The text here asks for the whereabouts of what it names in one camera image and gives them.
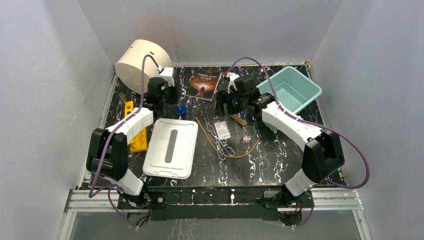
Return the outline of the test tube brush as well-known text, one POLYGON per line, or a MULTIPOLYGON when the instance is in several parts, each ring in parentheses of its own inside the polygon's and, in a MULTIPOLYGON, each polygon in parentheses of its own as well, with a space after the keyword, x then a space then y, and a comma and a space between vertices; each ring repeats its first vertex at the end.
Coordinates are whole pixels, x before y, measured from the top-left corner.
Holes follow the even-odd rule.
POLYGON ((247 121, 245 120, 245 119, 243 119, 243 118, 241 118, 239 115, 237 115, 237 114, 232 114, 232 115, 230 115, 230 117, 234 120, 234 121, 236 121, 239 125, 241 125, 241 126, 246 126, 247 125, 247 121))

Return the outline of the test tube with blue cap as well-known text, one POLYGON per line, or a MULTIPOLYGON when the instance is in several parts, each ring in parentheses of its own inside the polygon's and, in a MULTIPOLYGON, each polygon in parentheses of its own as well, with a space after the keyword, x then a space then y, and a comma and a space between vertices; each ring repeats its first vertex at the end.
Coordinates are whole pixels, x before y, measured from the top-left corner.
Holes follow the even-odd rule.
POLYGON ((178 115, 183 116, 187 113, 187 106, 181 102, 180 91, 176 90, 176 108, 175 111, 178 115))

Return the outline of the teal plastic bin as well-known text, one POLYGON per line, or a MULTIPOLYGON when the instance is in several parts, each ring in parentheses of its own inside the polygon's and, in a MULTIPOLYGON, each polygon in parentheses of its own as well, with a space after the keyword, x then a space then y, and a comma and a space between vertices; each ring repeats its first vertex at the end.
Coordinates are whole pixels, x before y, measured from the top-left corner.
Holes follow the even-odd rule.
POLYGON ((270 76, 278 100, 294 114, 299 114, 322 94, 322 88, 292 66, 270 76))

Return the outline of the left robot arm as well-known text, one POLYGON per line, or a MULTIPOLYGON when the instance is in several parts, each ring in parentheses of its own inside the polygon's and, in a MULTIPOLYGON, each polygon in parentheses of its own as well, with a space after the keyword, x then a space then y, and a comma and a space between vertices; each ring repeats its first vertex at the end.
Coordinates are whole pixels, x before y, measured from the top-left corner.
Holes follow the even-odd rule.
POLYGON ((94 174, 90 197, 97 194, 94 187, 98 179, 104 178, 112 188, 130 195, 129 200, 135 207, 147 206, 150 198, 143 191, 144 183, 129 169, 130 142, 153 124, 155 111, 165 104, 177 104, 178 95, 174 77, 152 77, 139 107, 115 125, 92 132, 86 160, 87 171, 94 174))

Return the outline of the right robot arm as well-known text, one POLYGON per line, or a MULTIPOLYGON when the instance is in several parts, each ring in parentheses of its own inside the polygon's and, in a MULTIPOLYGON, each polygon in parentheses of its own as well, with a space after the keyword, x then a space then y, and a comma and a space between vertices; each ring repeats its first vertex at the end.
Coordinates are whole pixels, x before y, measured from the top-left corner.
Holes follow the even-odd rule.
POLYGON ((261 93, 251 76, 227 73, 229 82, 217 93, 215 113, 238 114, 244 110, 284 133, 303 148, 300 170, 281 188, 282 202, 295 207, 302 194, 339 169, 345 158, 340 137, 330 130, 304 123, 275 97, 261 93))

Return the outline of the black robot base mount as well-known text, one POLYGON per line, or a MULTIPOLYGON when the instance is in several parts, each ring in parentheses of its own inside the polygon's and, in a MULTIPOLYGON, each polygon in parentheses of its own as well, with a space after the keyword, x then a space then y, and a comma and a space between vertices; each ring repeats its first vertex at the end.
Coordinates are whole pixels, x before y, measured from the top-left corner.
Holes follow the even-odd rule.
POLYGON ((298 224, 310 196, 291 196, 281 186, 150 186, 140 195, 119 195, 118 207, 152 214, 152 220, 262 219, 298 224))

